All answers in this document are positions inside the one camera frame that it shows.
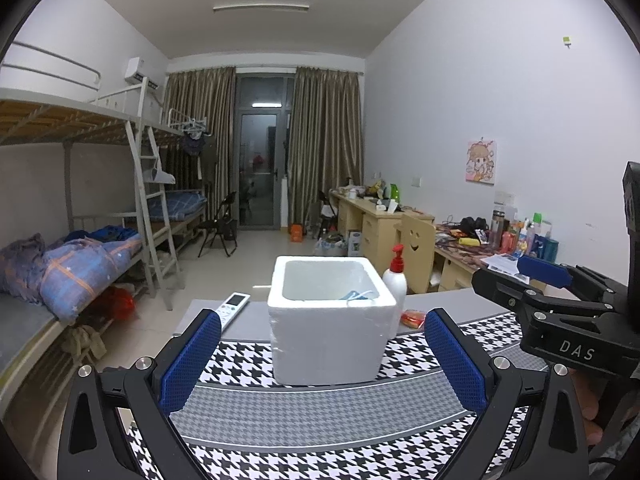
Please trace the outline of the person's right hand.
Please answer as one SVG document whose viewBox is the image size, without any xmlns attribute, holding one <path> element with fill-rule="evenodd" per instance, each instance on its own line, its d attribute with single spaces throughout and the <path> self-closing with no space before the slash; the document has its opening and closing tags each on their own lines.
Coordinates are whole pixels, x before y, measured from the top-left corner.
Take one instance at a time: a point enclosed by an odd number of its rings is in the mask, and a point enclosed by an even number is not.
<svg viewBox="0 0 640 480">
<path fill-rule="evenodd" d="M 587 443 L 595 445 L 603 437 L 603 429 L 594 422 L 594 419 L 599 411 L 599 401 L 605 389 L 606 380 L 572 368 L 570 369 L 570 378 L 572 378 L 576 398 L 582 412 Z"/>
</svg>

